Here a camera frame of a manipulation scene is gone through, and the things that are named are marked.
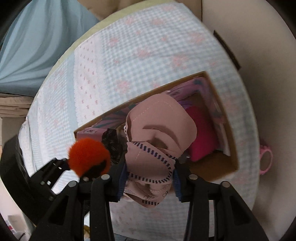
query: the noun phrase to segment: bedspread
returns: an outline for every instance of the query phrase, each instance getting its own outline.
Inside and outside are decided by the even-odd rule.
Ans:
[[[77,127],[134,97],[201,71],[208,72],[217,90],[237,146],[239,170],[224,180],[252,207],[259,143],[246,90],[212,33],[183,4],[166,0],[141,2],[111,15],[76,41],[54,66],[19,133],[29,174],[53,157],[67,157]],[[59,192],[77,179],[66,172],[53,190]],[[153,211],[134,202],[111,203],[113,229],[139,240],[182,240],[188,206],[173,194]],[[213,234],[213,209],[210,221]]]

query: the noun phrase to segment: metal screw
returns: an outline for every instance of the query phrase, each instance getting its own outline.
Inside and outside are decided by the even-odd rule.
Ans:
[[[109,174],[104,174],[104,175],[101,176],[101,178],[103,180],[108,180],[110,178],[110,175]]]
[[[71,181],[71,182],[68,183],[68,186],[72,188],[72,187],[75,187],[76,184],[77,184],[76,181]]]
[[[230,187],[230,183],[229,182],[222,182],[222,186],[225,188],[229,188]]]
[[[189,175],[189,179],[190,179],[190,180],[197,180],[197,179],[198,179],[198,176],[195,175],[195,174],[190,174],[190,175]]]

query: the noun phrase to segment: pink ring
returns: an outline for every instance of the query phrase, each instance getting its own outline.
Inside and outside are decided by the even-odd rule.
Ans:
[[[270,162],[269,162],[268,167],[265,170],[261,170],[260,169],[260,175],[263,175],[263,174],[267,173],[269,171],[269,169],[271,168],[271,166],[272,166],[272,162],[273,162],[273,157],[274,156],[272,154],[272,151],[271,151],[270,147],[269,146],[266,146],[266,145],[260,145],[260,161],[261,161],[263,155],[266,152],[269,152],[269,154],[270,154]]]

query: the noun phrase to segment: orange fuzzy ball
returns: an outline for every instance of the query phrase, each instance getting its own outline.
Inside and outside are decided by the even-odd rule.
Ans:
[[[111,165],[110,153],[105,146],[91,138],[81,139],[73,144],[68,155],[69,167],[79,176],[82,177],[93,166],[101,164],[106,160],[106,167],[100,173],[106,174]]]

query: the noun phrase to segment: cardboard piece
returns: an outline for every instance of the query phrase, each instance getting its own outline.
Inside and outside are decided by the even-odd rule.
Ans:
[[[221,103],[221,100],[219,99],[219,96],[218,96],[215,88],[213,87],[211,80],[206,72],[200,72],[197,74],[193,74],[193,75],[184,77],[184,78],[179,79],[177,81],[171,82],[169,84],[166,84],[164,86],[156,88],[152,91],[149,91],[145,94],[142,94],[134,99],[131,99],[130,101],[127,101],[127,102],[113,108],[110,111],[107,111],[103,115],[96,117],[95,119],[91,120],[90,122],[84,124],[83,126],[79,127],[77,130],[75,130],[74,131],[75,138],[77,137],[77,132],[82,131],[87,127],[91,127],[91,126],[95,125],[96,123],[101,121],[102,118],[104,118],[110,114],[113,114],[114,112],[122,110],[132,104],[137,104],[152,95],[159,94],[164,91],[169,91],[172,88],[174,88],[182,83],[185,83],[187,81],[190,81],[190,80],[198,78],[198,77],[204,77],[207,80],[207,84],[209,85],[211,95],[215,98],[215,100],[218,104],[218,107],[221,110],[221,112],[225,118],[225,122],[223,124],[223,127],[225,129],[226,136],[227,136],[228,146],[229,146],[229,150],[230,150],[230,156],[224,155],[220,151],[215,151],[214,153],[209,154],[208,156],[204,157],[202,160],[199,160],[197,162],[190,162],[190,164],[189,164],[190,170],[192,173],[201,176],[206,181],[214,181],[214,180],[219,179],[227,174],[230,174],[230,173],[238,170],[238,158],[237,158],[236,146],[235,146],[232,130],[231,130],[231,127],[228,123],[227,116],[226,116],[225,110],[223,109],[223,105]],[[193,101],[195,104],[198,104],[201,101],[201,96],[200,96],[200,94],[195,93],[192,96],[188,97],[188,99]]]

